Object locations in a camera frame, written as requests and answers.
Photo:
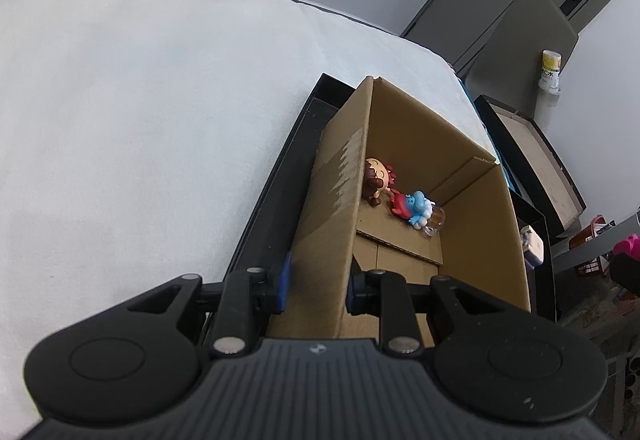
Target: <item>table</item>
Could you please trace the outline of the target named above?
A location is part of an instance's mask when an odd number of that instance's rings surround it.
[[[323,72],[385,77],[493,149],[439,56],[290,0],[0,12],[2,440],[37,419],[22,364],[38,340],[178,274],[222,279]]]

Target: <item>pink object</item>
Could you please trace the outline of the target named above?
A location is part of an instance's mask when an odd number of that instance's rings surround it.
[[[616,243],[613,247],[613,254],[625,253],[634,260],[640,261],[640,238],[638,235],[631,235],[626,240]]]

